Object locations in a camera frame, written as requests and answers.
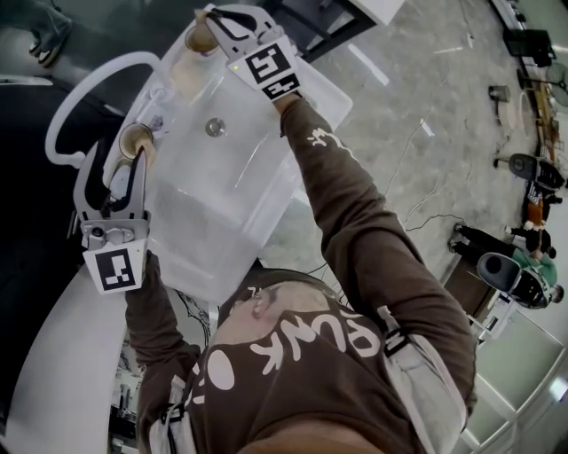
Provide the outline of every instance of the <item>white cable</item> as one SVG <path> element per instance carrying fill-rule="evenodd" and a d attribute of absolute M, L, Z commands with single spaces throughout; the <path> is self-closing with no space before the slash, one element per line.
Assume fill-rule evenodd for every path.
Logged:
<path fill-rule="evenodd" d="M 422 200 L 420 200 L 416 205 L 414 205 L 412 208 L 410 208 L 410 211 L 408 212 L 408 215 L 406 216 L 406 220 L 405 220 L 405 227 L 406 227 L 406 223 L 408 223 L 408 219 L 410 219 L 412 217 L 412 215 L 418 211 L 418 209 L 424 204 L 424 202 L 426 200 L 428 200 L 432 195 L 434 195 L 435 192 L 438 191 L 438 183 L 440 180 L 440 176 L 442 175 L 442 172 L 438 172 L 438 174 L 436 175 L 436 182 L 434 182 L 434 187 L 432 188 L 432 190 L 426 195 L 426 197 L 424 197 Z"/>
<path fill-rule="evenodd" d="M 463 21 L 465 22 L 465 26 L 468 29 L 469 35 L 473 37 L 473 33 L 471 32 L 471 25 L 469 24 L 468 14 L 465 12 L 465 6 L 463 5 L 463 0 L 458 0 L 458 3 L 461 7 L 461 15 L 463 16 Z"/>
<path fill-rule="evenodd" d="M 69 114 L 71 114 L 71 111 L 73 111 L 75 106 L 79 104 L 81 99 L 83 99 L 85 95 L 103 82 L 107 77 L 122 71 L 126 67 L 143 64 L 152 67 L 154 72 L 157 73 L 160 78 L 160 82 L 163 84 L 165 89 L 170 89 L 171 82 L 165 71 L 163 71 L 160 59 L 150 52 L 132 52 L 122 55 L 121 57 L 117 57 L 116 59 L 112 59 L 105 63 L 102 67 L 97 68 L 80 81 L 71 93 L 67 95 L 51 119 L 50 127 L 47 129 L 47 135 L 45 136 L 45 154 L 53 164 L 57 164 L 59 166 L 69 165 L 74 168 L 81 167 L 85 158 L 85 153 L 76 152 L 73 154 L 59 154 L 55 149 L 57 137 L 63 123 Z"/>
<path fill-rule="evenodd" d="M 410 137 L 408 138 L 408 140 L 406 141 L 406 148 L 405 148 L 405 152 L 402 153 L 402 156 L 400 157 L 400 159 L 398 160 L 398 164 L 397 164 L 397 169 L 394 172 L 394 174 L 392 175 L 392 177 L 390 178 L 389 181 L 389 185 L 387 186 L 387 190 L 384 193 L 384 197 L 387 197 L 389 195 L 389 192 L 391 191 L 391 186 L 392 186 L 392 182 L 394 181 L 394 179 L 398 176 L 398 172 L 400 171 L 400 167 L 402 165 L 403 160 L 406 157 L 406 154 L 408 153 L 408 150 L 410 149 L 410 143 L 412 142 L 412 139 L 414 138 L 414 136 L 416 135 L 416 133 L 420 130 L 420 128 L 422 127 L 422 125 L 426 122 L 426 120 L 428 120 L 428 117 L 430 116 L 431 112 L 432 112 L 432 107 L 434 106 L 434 95 L 436 94 L 436 91 L 438 91 L 438 89 L 444 85 L 447 82 L 447 78 L 448 76 L 446 76 L 446 78 L 430 93 L 430 107 L 428 108 L 428 112 L 426 113 L 426 115 L 424 116 L 424 118 L 422 118 L 420 120 L 420 124 L 418 125 L 418 128 L 416 128 L 414 130 L 414 132 L 410 135 Z"/>
<path fill-rule="evenodd" d="M 447 182 L 445 182 L 444 184 L 442 184 L 442 186 L 439 187 L 439 188 L 437 188 L 437 187 L 436 187 L 437 185 L 435 184 L 435 185 L 434 185 L 434 189 L 432 189 L 432 190 L 430 191 L 430 193 L 429 193 L 426 197 L 424 197 L 424 199 L 422 199 L 422 200 L 419 201 L 416 205 L 414 205 L 414 207 L 408 212 L 408 216 L 406 217 L 406 220 L 405 220 L 405 228 L 406 228 L 406 225 L 408 224 L 408 221 L 410 221 L 410 218 L 414 215 L 414 213 L 416 213 L 416 212 L 421 208 L 421 206 L 424 205 L 424 203 L 426 203 L 426 201 L 427 201 L 430 197 L 433 197 L 434 195 L 437 195 L 440 191 L 442 191 L 442 190 L 446 187 L 446 183 L 447 183 Z"/>

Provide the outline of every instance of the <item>concrete floor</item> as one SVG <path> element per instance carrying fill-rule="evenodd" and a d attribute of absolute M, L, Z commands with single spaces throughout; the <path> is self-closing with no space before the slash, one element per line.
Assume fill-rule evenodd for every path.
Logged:
<path fill-rule="evenodd" d="M 162 55 L 192 20 L 193 9 L 205 3 L 59 0 L 75 24 L 57 64 L 42 69 L 28 56 L 30 34 L 5 28 L 0 30 L 0 74 L 52 74 L 75 84 L 125 52 Z M 390 209 L 409 231 L 433 215 L 454 215 L 502 235 L 505 224 L 518 223 L 524 182 L 493 169 L 492 157 L 506 142 L 504 154 L 530 153 L 536 134 L 531 128 L 527 138 L 520 121 L 513 130 L 497 124 L 487 87 L 508 85 L 517 103 L 517 62 L 507 53 L 501 24 L 487 1 L 463 0 L 463 5 L 467 20 L 452 0 L 406 0 L 389 26 L 377 25 L 314 66 L 353 99 L 337 134 L 387 193 Z M 472 48 L 466 37 L 469 28 L 475 37 Z M 382 82 L 350 45 L 380 69 Z M 126 111 L 146 78 L 146 68 L 130 68 L 97 87 L 95 94 Z M 446 240 L 455 222 L 440 217 L 409 232 L 439 278 L 454 259 Z M 269 266 L 302 271 L 323 263 L 320 232 L 301 192 L 261 258 Z M 335 285 L 327 268 L 315 276 L 324 271 L 324 279 Z"/>
<path fill-rule="evenodd" d="M 455 215 L 503 237 L 506 224 L 520 222 L 525 184 L 494 169 L 493 155 L 498 148 L 505 155 L 531 153 L 536 129 L 532 125 L 527 138 L 520 121 L 514 129 L 498 125 L 487 87 L 508 85 L 518 106 L 517 62 L 486 0 L 464 0 L 464 7 L 473 48 L 460 4 L 452 0 L 407 0 L 388 27 L 379 25 L 353 39 L 351 45 L 387 76 L 386 85 L 348 43 L 314 66 L 353 99 L 337 135 L 387 194 L 389 208 L 408 231 L 433 215 Z M 309 206 L 298 199 L 263 251 L 270 266 L 313 270 L 323 263 L 319 230 Z M 441 279 L 455 263 L 446 242 L 456 221 L 440 217 L 409 232 Z M 333 286 L 331 270 L 314 276 L 324 271 Z"/>

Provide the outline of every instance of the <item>white wall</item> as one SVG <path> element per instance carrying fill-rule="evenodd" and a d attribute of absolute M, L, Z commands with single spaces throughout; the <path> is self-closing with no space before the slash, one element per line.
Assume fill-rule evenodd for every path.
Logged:
<path fill-rule="evenodd" d="M 560 364 L 555 377 L 568 379 L 568 356 Z M 568 399 L 557 402 L 548 387 L 536 396 L 519 416 L 516 429 L 509 429 L 490 445 L 484 454 L 550 454 L 566 437 Z"/>
<path fill-rule="evenodd" d="M 568 115 L 558 115 L 560 137 L 568 147 Z M 566 156 L 568 150 L 561 153 Z M 560 160 L 564 169 L 568 168 L 566 160 Z M 562 205 L 554 205 L 550 210 L 547 232 L 552 237 L 552 244 L 558 252 L 555 264 L 558 269 L 558 283 L 568 293 L 568 197 L 564 197 Z M 545 309 L 521 309 L 535 324 L 568 346 L 568 294 L 560 304 L 550 304 Z"/>

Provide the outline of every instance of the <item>cable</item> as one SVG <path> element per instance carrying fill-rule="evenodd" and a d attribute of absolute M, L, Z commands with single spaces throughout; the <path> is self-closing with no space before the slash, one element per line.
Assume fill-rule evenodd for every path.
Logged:
<path fill-rule="evenodd" d="M 511 133 L 508 136 L 505 136 L 505 142 L 503 142 L 502 145 L 497 144 L 497 153 L 496 153 L 497 155 L 501 154 L 503 148 L 505 148 L 505 146 L 511 141 L 511 137 L 513 136 L 513 131 L 511 131 Z"/>
<path fill-rule="evenodd" d="M 315 273 L 316 271 L 321 270 L 324 266 L 327 266 L 327 263 L 324 263 L 323 265 L 319 266 L 319 267 L 316 268 L 315 270 L 308 271 L 307 273 L 304 273 L 304 274 L 312 274 L 312 273 Z"/>
<path fill-rule="evenodd" d="M 121 349 L 121 360 L 124 363 L 124 368 L 128 372 L 131 372 L 132 374 L 134 374 L 134 371 L 130 368 L 130 361 L 128 360 L 128 358 L 126 357 L 126 354 L 124 353 L 124 351 L 122 349 Z"/>
<path fill-rule="evenodd" d="M 463 15 L 463 21 L 465 22 L 465 26 L 468 28 L 468 32 L 473 38 L 473 33 L 471 33 L 471 25 L 469 24 L 468 14 L 465 12 L 465 6 L 463 6 L 463 0 L 458 0 L 458 3 L 461 7 L 461 14 Z"/>
<path fill-rule="evenodd" d="M 422 118 L 420 120 L 420 124 L 418 125 L 418 128 L 416 128 L 414 130 L 414 132 L 410 135 L 410 137 L 406 141 L 405 151 L 402 153 L 402 156 L 398 160 L 397 169 L 395 170 L 394 174 L 392 174 L 392 176 L 390 177 L 389 185 L 387 186 L 387 190 L 384 193 L 384 197 L 387 197 L 389 195 L 389 191 L 391 190 L 392 182 L 398 176 L 398 172 L 400 171 L 400 167 L 402 166 L 402 162 L 405 160 L 406 154 L 408 153 L 408 150 L 410 149 L 410 143 L 412 142 L 412 139 L 414 138 L 416 133 L 420 130 L 422 125 L 426 122 L 426 120 L 428 120 L 428 117 L 432 113 L 432 107 L 434 106 L 434 101 L 433 101 L 434 95 L 436 94 L 438 89 L 447 82 L 448 77 L 449 77 L 449 75 L 447 75 L 446 78 L 430 93 L 430 107 L 428 108 L 428 112 L 426 112 L 426 115 L 424 115 L 424 118 Z"/>
<path fill-rule="evenodd" d="M 187 306 L 187 302 L 185 301 L 185 295 L 182 294 L 179 290 L 176 290 L 176 293 L 177 293 L 177 296 L 179 297 L 179 299 L 181 300 L 181 302 L 184 303 L 185 310 L 187 311 L 187 316 L 190 317 L 190 318 L 194 318 L 201 325 L 201 329 L 203 330 L 203 340 L 205 341 L 206 346 L 209 345 L 209 328 L 205 325 L 203 320 L 201 320 L 199 317 L 195 316 L 193 314 L 193 312 L 191 310 L 189 310 L 189 306 Z"/>
<path fill-rule="evenodd" d="M 410 218 L 414 215 L 414 213 L 416 213 L 420 209 L 420 207 L 428 201 L 428 199 L 430 197 L 437 195 L 440 191 L 442 191 L 446 187 L 446 183 L 447 183 L 447 181 L 438 188 L 438 179 L 436 178 L 436 183 L 434 184 L 434 188 L 428 193 L 428 195 L 426 197 L 424 197 L 422 200 L 420 200 L 408 212 L 408 216 L 406 217 L 406 220 L 405 220 L 405 227 L 408 224 L 408 221 L 410 221 Z"/>
<path fill-rule="evenodd" d="M 454 215 L 434 215 L 429 217 L 428 219 L 426 219 L 426 222 L 424 222 L 420 227 L 414 227 L 413 229 L 408 229 L 406 232 L 410 232 L 410 231 L 418 231 L 420 230 L 424 225 L 426 225 L 427 223 L 429 223 L 432 219 L 436 219 L 437 217 L 452 217 L 454 219 L 457 219 L 458 221 L 462 221 L 463 223 L 465 223 L 465 219 L 463 219 L 462 217 L 459 216 L 454 216 Z"/>

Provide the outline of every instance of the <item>transparent plastic box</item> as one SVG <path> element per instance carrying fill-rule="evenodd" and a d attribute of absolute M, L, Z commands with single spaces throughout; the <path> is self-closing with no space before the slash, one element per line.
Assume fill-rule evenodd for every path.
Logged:
<path fill-rule="evenodd" d="M 338 126 L 351 100 L 303 61 L 298 75 L 312 105 Z M 225 64 L 205 79 L 195 99 L 178 103 L 148 172 L 148 248 L 160 258 L 164 284 L 222 304 L 249 271 L 301 177 L 280 137 L 280 116 L 264 94 Z M 214 118 L 225 125 L 219 137 L 206 133 Z"/>

